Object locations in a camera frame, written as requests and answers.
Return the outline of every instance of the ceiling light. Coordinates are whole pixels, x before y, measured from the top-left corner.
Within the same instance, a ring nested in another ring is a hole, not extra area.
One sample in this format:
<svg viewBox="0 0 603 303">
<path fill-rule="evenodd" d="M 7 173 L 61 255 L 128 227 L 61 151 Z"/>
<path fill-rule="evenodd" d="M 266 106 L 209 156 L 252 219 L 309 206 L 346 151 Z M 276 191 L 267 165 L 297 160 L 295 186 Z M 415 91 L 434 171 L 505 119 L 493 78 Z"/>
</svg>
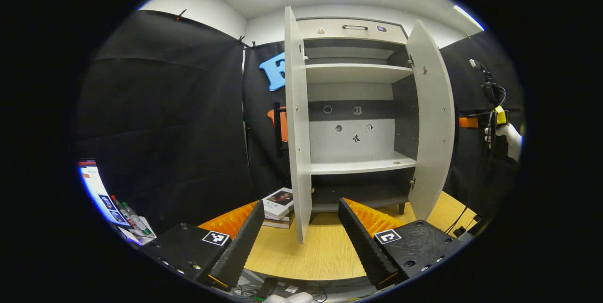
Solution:
<svg viewBox="0 0 603 303">
<path fill-rule="evenodd" d="M 454 5 L 454 9 L 456 9 L 456 11 L 458 11 L 460 14 L 465 16 L 467 19 L 471 20 L 471 22 L 476 24 L 478 26 L 478 28 L 482 29 L 482 31 L 485 31 L 485 28 L 482 25 L 480 25 L 480 23 L 478 23 L 478 20 L 475 20 L 472 16 L 469 15 L 469 13 L 465 12 L 465 10 L 462 9 L 460 6 Z"/>
</svg>

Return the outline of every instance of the white wall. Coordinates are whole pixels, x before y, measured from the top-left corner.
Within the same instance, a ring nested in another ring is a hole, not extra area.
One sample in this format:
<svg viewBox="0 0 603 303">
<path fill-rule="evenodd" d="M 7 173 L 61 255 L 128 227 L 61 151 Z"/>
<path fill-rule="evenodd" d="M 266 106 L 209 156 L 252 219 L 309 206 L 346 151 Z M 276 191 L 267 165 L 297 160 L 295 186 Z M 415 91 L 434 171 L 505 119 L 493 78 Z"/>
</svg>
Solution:
<svg viewBox="0 0 603 303">
<path fill-rule="evenodd" d="M 386 22 L 401 24 L 408 35 L 413 31 L 414 22 L 420 19 L 428 28 L 435 43 L 440 48 L 467 37 L 467 34 L 442 25 L 434 20 L 398 9 L 362 5 L 319 5 L 293 8 L 293 12 L 296 18 L 333 16 L 384 20 Z M 252 41 L 255 41 L 256 45 L 271 43 L 273 41 L 284 41 L 284 21 L 285 9 L 250 19 L 247 22 L 245 39 L 243 41 L 248 45 Z"/>
<path fill-rule="evenodd" d="M 247 19 L 221 0 L 149 0 L 139 9 L 152 9 L 179 15 L 211 26 L 234 38 L 245 34 Z"/>
</svg>

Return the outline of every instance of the book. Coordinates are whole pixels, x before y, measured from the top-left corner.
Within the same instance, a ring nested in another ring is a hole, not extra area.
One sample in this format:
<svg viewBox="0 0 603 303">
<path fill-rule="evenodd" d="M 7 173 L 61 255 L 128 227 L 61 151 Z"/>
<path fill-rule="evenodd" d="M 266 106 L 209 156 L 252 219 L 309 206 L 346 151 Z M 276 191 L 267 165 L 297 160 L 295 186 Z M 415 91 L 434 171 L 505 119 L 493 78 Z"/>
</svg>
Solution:
<svg viewBox="0 0 603 303">
<path fill-rule="evenodd" d="M 266 219 L 281 220 L 293 211 L 293 192 L 291 189 L 281 188 L 262 199 Z"/>
<path fill-rule="evenodd" d="M 274 226 L 274 228 L 284 228 L 288 229 L 291 227 L 291 223 L 293 222 L 293 217 L 295 217 L 295 212 L 291 211 L 288 215 L 283 217 L 280 220 L 274 219 L 265 219 L 262 225 L 265 226 Z"/>
</svg>

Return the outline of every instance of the table surface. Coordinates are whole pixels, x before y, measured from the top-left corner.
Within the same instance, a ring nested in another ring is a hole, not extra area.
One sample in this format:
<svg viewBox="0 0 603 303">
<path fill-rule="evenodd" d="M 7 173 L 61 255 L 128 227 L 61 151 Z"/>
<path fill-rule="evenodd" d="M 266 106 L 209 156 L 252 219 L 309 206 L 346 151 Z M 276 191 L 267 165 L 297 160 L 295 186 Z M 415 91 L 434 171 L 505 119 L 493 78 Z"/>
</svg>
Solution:
<svg viewBox="0 0 603 303">
<path fill-rule="evenodd" d="M 459 217 L 465 205 L 442 192 L 427 222 L 446 230 Z M 410 204 L 404 215 L 398 214 L 398 206 L 379 208 L 403 221 L 415 221 Z M 467 209 L 455 226 L 467 228 L 475 213 Z M 350 239 L 337 218 L 337 213 L 313 213 L 310 218 L 306 243 L 297 241 L 296 220 L 290 229 L 262 226 L 245 268 L 274 277 L 327 281 L 366 276 L 360 259 Z"/>
</svg>

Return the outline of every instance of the white glove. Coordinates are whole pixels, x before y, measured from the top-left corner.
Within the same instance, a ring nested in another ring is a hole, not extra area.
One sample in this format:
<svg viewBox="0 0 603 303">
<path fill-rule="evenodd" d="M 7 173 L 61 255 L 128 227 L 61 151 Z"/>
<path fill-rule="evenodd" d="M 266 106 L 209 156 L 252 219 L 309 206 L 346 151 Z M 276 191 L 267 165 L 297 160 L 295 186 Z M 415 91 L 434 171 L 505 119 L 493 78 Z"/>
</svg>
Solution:
<svg viewBox="0 0 603 303">
<path fill-rule="evenodd" d="M 486 142 L 491 142 L 492 139 L 489 136 L 489 129 L 486 128 L 484 132 L 486 134 L 484 140 Z M 511 157 L 512 159 L 515 159 L 515 161 L 519 161 L 519 154 L 521 154 L 522 151 L 523 138 L 519 134 L 519 132 L 517 132 L 515 127 L 511 123 L 502 125 L 501 127 L 496 129 L 496 135 L 506 135 L 506 141 L 509 144 L 509 149 L 507 150 L 506 155 Z"/>
<path fill-rule="evenodd" d="M 311 303 L 314 301 L 312 295 L 307 292 L 300 292 L 299 294 L 294 294 L 293 296 L 289 296 L 288 298 L 280 297 L 278 295 L 270 295 L 264 303 Z"/>
</svg>

